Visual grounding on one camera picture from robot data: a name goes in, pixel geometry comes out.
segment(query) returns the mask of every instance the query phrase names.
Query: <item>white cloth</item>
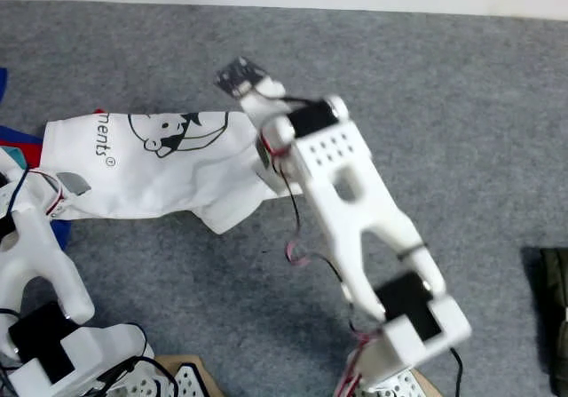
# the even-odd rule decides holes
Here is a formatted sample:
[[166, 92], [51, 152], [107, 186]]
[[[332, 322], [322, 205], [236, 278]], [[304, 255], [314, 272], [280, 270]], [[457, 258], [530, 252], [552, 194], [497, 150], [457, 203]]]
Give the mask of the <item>white cloth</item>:
[[98, 113], [47, 123], [41, 167], [91, 186], [59, 218], [191, 210], [223, 233], [276, 195], [254, 172], [255, 137], [240, 112]]

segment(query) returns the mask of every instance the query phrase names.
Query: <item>red fabric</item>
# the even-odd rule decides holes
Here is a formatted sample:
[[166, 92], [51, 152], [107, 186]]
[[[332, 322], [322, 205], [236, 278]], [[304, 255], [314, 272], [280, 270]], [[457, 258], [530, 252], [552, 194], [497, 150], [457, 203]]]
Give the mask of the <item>red fabric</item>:
[[37, 168], [42, 158], [41, 144], [26, 144], [21, 142], [9, 142], [0, 139], [0, 146], [17, 147], [26, 158], [26, 163], [30, 168]]

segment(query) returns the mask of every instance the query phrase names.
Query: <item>wooden board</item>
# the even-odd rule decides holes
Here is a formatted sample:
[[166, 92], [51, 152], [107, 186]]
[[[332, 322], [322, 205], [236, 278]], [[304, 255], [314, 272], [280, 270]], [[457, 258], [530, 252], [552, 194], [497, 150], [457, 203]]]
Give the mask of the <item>wooden board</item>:
[[426, 397], [444, 397], [442, 393], [416, 369], [412, 369], [412, 373], [418, 381], [418, 384], [426, 394]]
[[184, 363], [193, 363], [197, 366], [197, 370], [203, 379], [203, 383], [207, 388], [209, 397], [224, 397], [223, 393], [215, 383], [215, 379], [210, 375], [210, 373], [205, 369], [203, 361], [197, 355], [158, 355], [156, 356], [156, 361], [158, 361], [166, 370], [175, 376], [178, 373], [179, 368]]

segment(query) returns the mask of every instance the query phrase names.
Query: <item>cartoon print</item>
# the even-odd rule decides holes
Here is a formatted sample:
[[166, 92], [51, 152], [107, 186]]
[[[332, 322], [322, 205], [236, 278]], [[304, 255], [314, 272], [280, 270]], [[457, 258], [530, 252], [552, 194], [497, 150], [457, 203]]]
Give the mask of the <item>cartoon print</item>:
[[144, 149], [163, 158], [213, 144], [227, 129], [229, 112], [128, 115], [128, 121], [134, 135], [144, 142]]

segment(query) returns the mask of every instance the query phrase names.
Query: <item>dark green object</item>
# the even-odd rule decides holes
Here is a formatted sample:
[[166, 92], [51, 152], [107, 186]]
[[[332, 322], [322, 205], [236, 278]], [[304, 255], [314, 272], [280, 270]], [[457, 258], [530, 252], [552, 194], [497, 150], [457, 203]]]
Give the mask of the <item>dark green object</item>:
[[554, 352], [551, 360], [553, 391], [568, 397], [568, 248], [541, 249], [545, 273], [543, 320]]

